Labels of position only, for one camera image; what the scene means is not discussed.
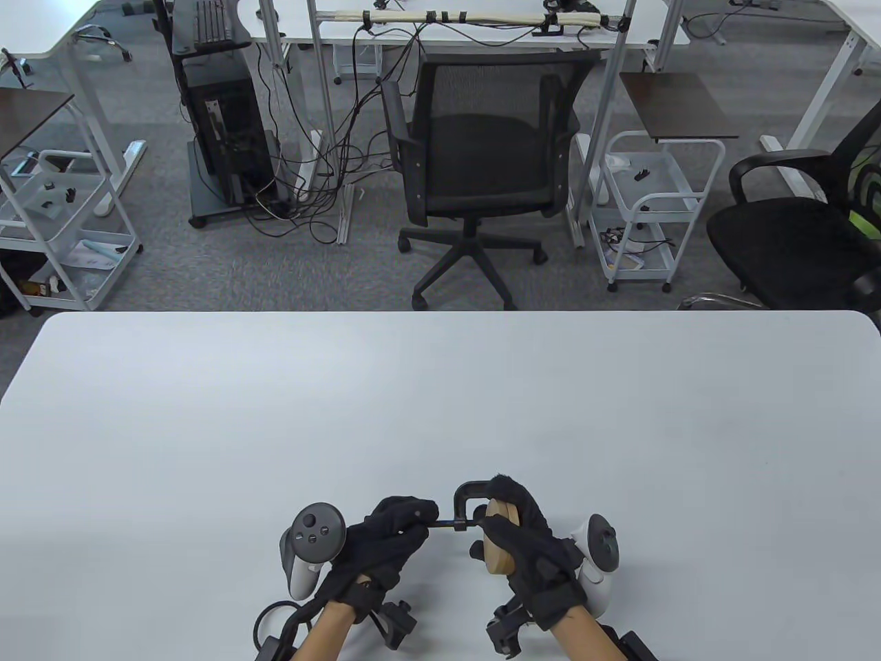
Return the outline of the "person's left hand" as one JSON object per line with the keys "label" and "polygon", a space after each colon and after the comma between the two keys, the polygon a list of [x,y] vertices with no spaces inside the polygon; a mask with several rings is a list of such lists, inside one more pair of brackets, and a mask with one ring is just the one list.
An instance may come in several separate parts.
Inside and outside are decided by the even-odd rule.
{"label": "person's left hand", "polygon": [[427,540],[429,525],[437,519],[433,500],[412,495],[384,498],[362,523],[348,527],[343,549],[315,594],[317,603],[348,605],[356,623],[365,620],[399,584],[403,567]]}

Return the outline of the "person's right hand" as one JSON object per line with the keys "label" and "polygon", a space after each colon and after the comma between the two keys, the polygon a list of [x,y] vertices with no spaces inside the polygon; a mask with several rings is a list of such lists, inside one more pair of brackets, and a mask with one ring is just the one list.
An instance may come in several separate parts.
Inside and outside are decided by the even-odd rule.
{"label": "person's right hand", "polygon": [[513,558],[513,594],[541,630],[553,629],[572,608],[586,605],[569,551],[563,539],[554,536],[537,501],[515,479],[494,476],[487,483],[487,497],[516,507],[519,525],[490,514],[478,524],[488,541]]}

